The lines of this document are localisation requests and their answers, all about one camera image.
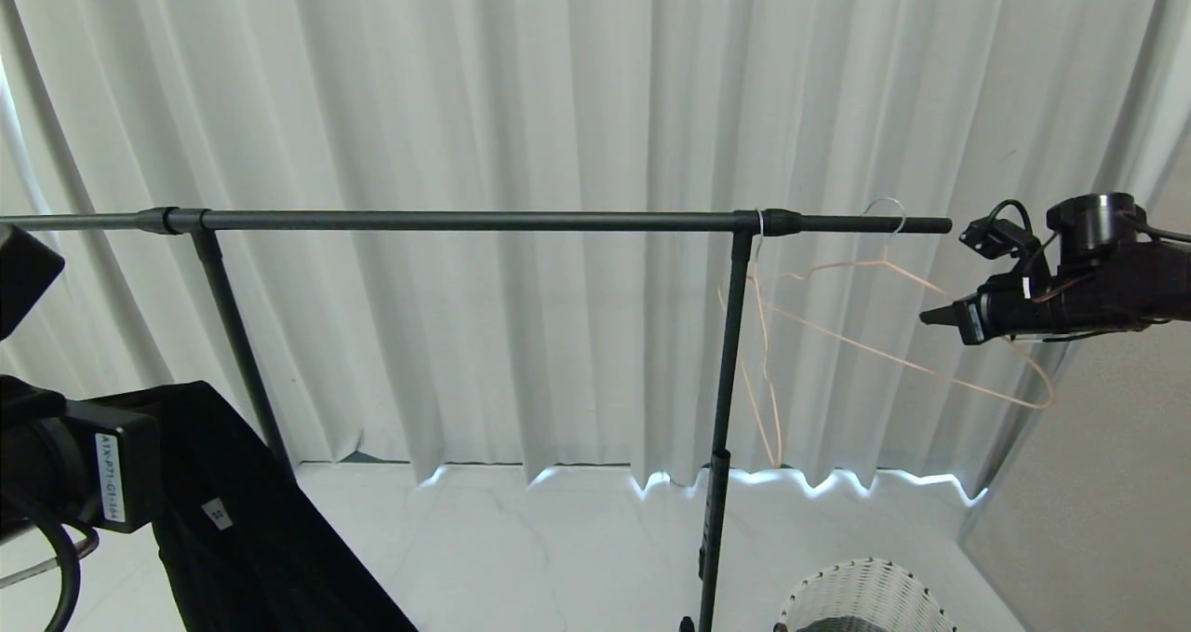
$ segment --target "white wicker basket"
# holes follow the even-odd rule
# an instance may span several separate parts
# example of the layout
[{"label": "white wicker basket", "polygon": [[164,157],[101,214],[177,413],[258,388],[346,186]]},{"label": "white wicker basket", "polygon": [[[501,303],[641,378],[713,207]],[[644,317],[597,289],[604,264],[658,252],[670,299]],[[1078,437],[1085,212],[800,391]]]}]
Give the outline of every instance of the white wicker basket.
[{"label": "white wicker basket", "polygon": [[854,559],[800,582],[774,630],[788,632],[954,632],[943,607],[913,574],[888,561]]}]

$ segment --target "floor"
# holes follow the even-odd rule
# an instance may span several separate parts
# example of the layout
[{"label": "floor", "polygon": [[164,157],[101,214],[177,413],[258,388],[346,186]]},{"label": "floor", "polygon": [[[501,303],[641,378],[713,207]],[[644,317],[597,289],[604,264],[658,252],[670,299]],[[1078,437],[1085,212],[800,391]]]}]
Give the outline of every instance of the floor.
[{"label": "floor", "polygon": [[[622,468],[554,468],[525,488],[519,468],[447,467],[416,484],[378,463],[298,477],[423,631],[673,631],[698,612],[701,480],[641,490]],[[946,480],[883,471],[865,490],[840,471],[810,489],[796,471],[734,471],[728,500],[718,630],[768,632],[803,577],[867,556],[916,572],[961,630],[1022,630],[958,547],[972,502]],[[46,552],[33,534],[5,544],[2,571]],[[54,575],[5,589],[0,628],[42,628],[56,597]],[[104,534],[70,628],[182,630],[149,531]]]}]

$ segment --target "clothes hanger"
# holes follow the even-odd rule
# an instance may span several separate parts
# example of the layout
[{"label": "clothes hanger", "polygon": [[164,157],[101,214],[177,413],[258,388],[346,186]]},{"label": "clothes hanger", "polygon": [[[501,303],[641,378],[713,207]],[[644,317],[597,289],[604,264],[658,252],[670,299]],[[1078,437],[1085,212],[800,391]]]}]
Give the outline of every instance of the clothes hanger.
[{"label": "clothes hanger", "polygon": [[[867,213],[871,212],[872,207],[874,207],[877,202],[893,202],[897,204],[898,208],[902,208],[902,224],[899,224],[898,229],[893,230],[893,233],[890,233],[888,238],[886,238],[885,246],[881,248],[880,259],[858,259],[858,262],[815,264],[815,267],[810,268],[810,270],[804,273],[804,275],[799,275],[798,273],[794,271],[786,271],[781,273],[781,275],[767,276],[767,279],[761,279],[760,276],[760,255],[761,255],[761,246],[765,243],[765,217],[761,215],[761,212],[757,212],[757,217],[760,217],[761,219],[761,233],[757,236],[756,251],[755,254],[753,254],[753,259],[750,262],[753,264],[753,273],[750,273],[747,279],[753,283],[753,294],[756,300],[757,319],[759,323],[761,324],[761,343],[762,343],[761,378],[768,389],[769,403],[771,407],[773,408],[773,423],[777,428],[777,451],[774,451],[773,446],[771,446],[769,437],[767,430],[765,428],[765,420],[761,420],[761,411],[757,407],[756,395],[755,392],[753,390],[753,381],[749,377],[748,368],[746,368],[746,365],[741,365],[741,375],[744,377],[744,389],[748,394],[749,403],[752,403],[753,407],[753,417],[754,419],[756,419],[757,430],[760,430],[761,432],[761,443],[765,446],[766,455],[768,455],[769,463],[774,468],[781,467],[785,446],[782,445],[781,412],[779,412],[778,408],[778,394],[777,390],[774,390],[773,382],[771,382],[769,378],[769,327],[766,324],[766,309],[769,309],[771,313],[779,314],[779,317],[781,318],[787,318],[791,319],[791,321],[796,321],[803,324],[803,326],[811,327],[811,330],[813,331],[819,331],[822,332],[822,334],[830,336],[834,339],[843,340],[843,343],[846,344],[852,344],[852,346],[862,349],[862,351],[872,352],[875,353],[875,356],[885,357],[885,359],[898,362],[898,364],[906,365],[906,368],[910,369],[917,369],[923,374],[930,374],[930,376],[935,376],[937,378],[944,378],[944,381],[953,382],[953,384],[966,387],[969,390],[980,392],[980,394],[990,395],[990,398],[1003,399],[1005,400],[1005,402],[1016,403],[1016,406],[1025,408],[1046,408],[1049,407],[1050,403],[1054,403],[1055,399],[1054,378],[1050,377],[1050,374],[1046,373],[1046,369],[1042,369],[1041,365],[1039,365],[1037,362],[1034,361],[1034,357],[1030,357],[1030,353],[1027,352],[1025,349],[1021,346],[1021,344],[1017,344],[1015,343],[1015,340],[1009,339],[1008,336],[1002,336],[1000,339],[1004,340],[1005,344],[1009,344],[1009,348],[1012,349],[1014,353],[1016,353],[1016,356],[1018,357],[1022,357],[1022,359],[1025,361],[1025,364],[1029,365],[1030,369],[1034,369],[1034,373],[1039,374],[1039,377],[1042,378],[1042,382],[1045,382],[1047,387],[1046,402],[1042,403],[1027,402],[1027,400],[1024,399],[1014,398],[1012,395],[1005,395],[1003,394],[1003,392],[992,390],[983,386],[977,386],[974,384],[974,382],[967,382],[962,381],[962,378],[944,376],[944,374],[939,373],[939,370],[924,368],[924,365],[918,365],[916,364],[916,362],[906,361],[905,357],[892,356],[892,353],[890,352],[880,351],[880,349],[868,346],[868,344],[860,343],[860,340],[850,339],[847,336],[840,334],[840,332],[837,331],[830,331],[828,330],[828,327],[819,326],[819,324],[812,321],[807,321],[806,318],[799,318],[797,317],[797,314],[791,314],[786,309],[779,309],[778,306],[772,305],[772,302],[762,300],[761,288],[763,284],[769,283],[769,281],[781,280],[781,279],[810,280],[816,271],[831,270],[831,268],[840,268],[840,267],[884,267],[887,268],[887,270],[897,273],[897,275],[902,275],[903,279],[911,280],[913,281],[913,283],[918,283],[919,286],[923,286],[923,288],[930,289],[931,293],[936,293],[940,294],[940,296],[944,296],[946,300],[948,301],[955,301],[955,298],[950,296],[950,294],[948,294],[946,289],[940,288],[937,284],[930,283],[930,281],[922,279],[922,276],[915,275],[915,273],[906,271],[905,268],[898,267],[898,264],[893,262],[890,262],[888,258],[890,243],[893,242],[893,237],[897,237],[897,233],[902,232],[902,227],[905,226],[906,211],[905,207],[903,207],[902,202],[898,202],[897,199],[893,199],[892,196],[880,196],[880,199],[875,199],[873,200],[873,202],[869,202],[868,207],[865,207],[865,211],[863,213],[861,213],[861,215],[867,215]],[[717,289],[717,293],[719,296],[721,308],[725,308],[722,284]]]}]

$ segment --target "white curtain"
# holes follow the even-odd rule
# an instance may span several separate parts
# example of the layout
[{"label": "white curtain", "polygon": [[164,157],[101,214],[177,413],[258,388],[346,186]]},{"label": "white curtain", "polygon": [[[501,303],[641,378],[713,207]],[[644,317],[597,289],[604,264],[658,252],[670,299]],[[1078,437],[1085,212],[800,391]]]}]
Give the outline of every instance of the white curtain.
[{"label": "white curtain", "polygon": [[[1170,149],[1097,179],[1139,132],[1181,131],[1152,118],[1178,88],[1146,77],[1147,33],[1170,29],[1160,4],[14,0],[2,56],[24,139],[6,131],[2,208],[859,213],[896,196],[911,215],[965,225],[1006,196],[1036,218],[1093,188],[1147,202]],[[679,482],[706,462],[724,234],[220,238],[295,459],[360,451],[420,476],[518,462],[529,478],[553,463],[630,463],[640,480]],[[73,395],[208,378],[247,408],[187,238],[51,242],[68,271],[5,343],[6,369]],[[883,243],[769,240],[761,271]],[[891,254],[956,294],[1000,268],[953,237],[894,238]],[[939,301],[897,276],[835,271],[766,298],[1039,399],[1008,348],[919,326]],[[904,468],[974,492],[1021,425],[1008,403],[769,326],[784,463],[812,484],[834,468],[865,482]],[[754,378],[760,340],[749,313]],[[737,387],[732,464],[766,468]]]}]

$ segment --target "beige wall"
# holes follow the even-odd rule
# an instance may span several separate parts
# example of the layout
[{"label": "beige wall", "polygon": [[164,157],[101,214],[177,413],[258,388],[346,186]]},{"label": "beige wall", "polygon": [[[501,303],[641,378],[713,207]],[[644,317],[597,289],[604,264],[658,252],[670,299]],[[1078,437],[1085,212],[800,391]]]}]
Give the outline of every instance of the beige wall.
[{"label": "beige wall", "polygon": [[[1171,175],[1191,230],[1191,140]],[[1086,340],[964,546],[1029,628],[1191,628],[1191,324]]]}]

